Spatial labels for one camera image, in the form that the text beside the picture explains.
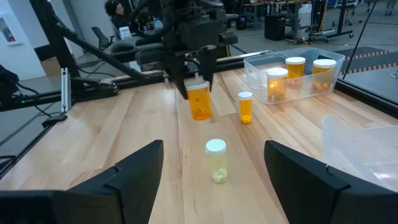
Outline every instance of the orange prescription bottle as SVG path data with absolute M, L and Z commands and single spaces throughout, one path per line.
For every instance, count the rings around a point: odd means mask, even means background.
M 288 86 L 291 88 L 301 88 L 302 79 L 304 75 L 305 58 L 303 57 L 290 57 L 285 60 L 286 69 L 289 71 L 287 75 Z
M 335 79 L 336 61 L 332 59 L 318 59 L 313 61 L 311 94 L 330 91 Z
M 253 94 L 249 91 L 242 91 L 238 94 L 238 98 L 241 109 L 241 123 L 250 124 Z
M 193 119 L 202 121 L 211 118 L 210 82 L 194 82 L 186 88 Z
M 267 70 L 267 94 L 269 103 L 285 101 L 288 71 L 284 68 L 270 68 Z

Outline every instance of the pill bottle lid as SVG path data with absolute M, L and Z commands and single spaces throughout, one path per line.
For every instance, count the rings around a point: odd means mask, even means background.
M 303 57 L 290 57 L 285 60 L 287 65 L 301 65 L 305 63 L 305 58 Z
M 199 82 L 194 82 L 194 83 L 189 83 L 185 87 L 187 90 L 199 90 L 201 88 L 206 88 L 210 86 L 209 81 L 199 81 Z
M 270 68 L 267 70 L 267 76 L 273 78 L 283 78 L 286 77 L 289 71 L 285 68 Z
M 253 98 L 253 93 L 249 91 L 243 91 L 238 94 L 240 100 L 251 100 Z
M 333 68 L 336 63 L 337 62 L 332 59 L 318 59 L 313 61 L 313 65 L 318 68 Z
M 226 151 L 226 143 L 221 139 L 212 139 L 206 143 L 206 153 L 222 154 Z

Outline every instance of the white wall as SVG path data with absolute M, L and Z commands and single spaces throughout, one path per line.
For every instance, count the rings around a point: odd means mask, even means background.
M 42 47 L 49 44 L 42 26 L 30 5 L 29 0 L 9 0 L 12 11 L 21 24 L 27 38 L 33 48 Z
M 91 30 L 92 27 L 99 27 L 107 37 L 114 35 L 109 16 L 105 12 L 105 0 L 70 0 L 70 2 L 87 42 L 98 47 L 98 38 Z
M 62 0 L 51 0 L 52 7 L 54 8 L 54 11 L 56 15 L 61 19 L 61 21 L 71 30 L 73 29 L 72 22 L 69 18 L 68 12 L 65 9 L 65 6 L 63 5 Z M 69 41 L 70 45 L 70 50 L 74 54 L 75 58 L 78 58 L 83 55 L 83 50 L 81 47 L 77 46 L 76 44 L 72 43 Z
M 11 32 L 14 29 L 22 42 L 19 45 L 7 45 L 6 38 L 1 34 L 0 64 L 17 74 L 21 80 L 44 76 L 40 60 L 7 0 L 0 0 L 0 12 L 8 13 L 11 20 L 11 25 L 9 25 L 12 27 Z
M 27 38 L 30 40 L 30 44 L 33 46 L 33 48 L 48 45 L 49 41 L 45 36 L 43 28 L 40 25 L 40 22 L 29 0 L 8 0 L 8 2 L 19 23 L 21 24 Z M 51 3 L 57 16 L 69 29 L 74 30 L 63 1 L 51 0 Z M 76 58 L 83 55 L 83 50 L 81 47 L 73 43 L 70 43 L 70 50 Z

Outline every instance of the plastic bin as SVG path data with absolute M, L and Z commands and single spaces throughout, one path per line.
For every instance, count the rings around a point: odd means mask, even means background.
M 289 57 L 304 57 L 305 68 L 304 76 L 286 80 L 286 96 L 283 101 L 271 102 L 267 97 L 267 70 L 270 68 L 280 67 L 286 68 L 285 59 Z M 333 59 L 337 62 L 333 68 L 334 77 L 327 88 L 327 91 L 315 93 L 312 91 L 312 78 L 316 75 L 319 78 L 327 76 L 330 72 L 318 73 L 312 75 L 313 61 L 316 59 Z M 241 75 L 241 79 L 248 85 L 250 91 L 262 102 L 268 105 L 282 103 L 286 101 L 298 100 L 309 96 L 330 93 L 334 90 L 337 76 L 343 65 L 345 56 L 326 50 L 316 49 L 313 47 L 302 47 L 293 50 L 285 50 L 281 52 L 258 55 L 244 59 L 245 75 Z M 289 82 L 301 82 L 300 88 L 289 88 Z
M 398 192 L 398 126 L 352 129 L 338 118 L 323 120 L 323 161 Z

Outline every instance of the wooden tabletop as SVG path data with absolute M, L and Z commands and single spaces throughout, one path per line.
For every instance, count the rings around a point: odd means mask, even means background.
M 253 99 L 253 122 L 239 122 L 243 69 L 215 75 L 213 118 L 192 120 L 188 101 L 163 83 L 75 105 L 0 181 L 1 190 L 69 189 L 155 139 L 164 140 L 162 180 L 151 223 L 287 223 L 268 178 L 264 142 L 274 139 L 322 157 L 322 119 L 354 128 L 398 120 L 338 91 L 266 106 Z M 205 143 L 227 143 L 229 180 L 210 180 Z

